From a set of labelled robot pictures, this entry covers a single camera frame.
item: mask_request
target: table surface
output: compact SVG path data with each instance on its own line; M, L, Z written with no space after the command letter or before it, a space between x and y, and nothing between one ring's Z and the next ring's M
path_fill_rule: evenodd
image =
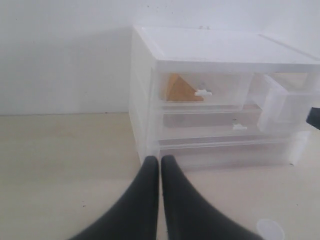
M298 166L186 172L224 214L288 240L320 239L320 131ZM0 239L65 240L106 212L140 168L126 113L0 117ZM166 240L160 198L158 240Z

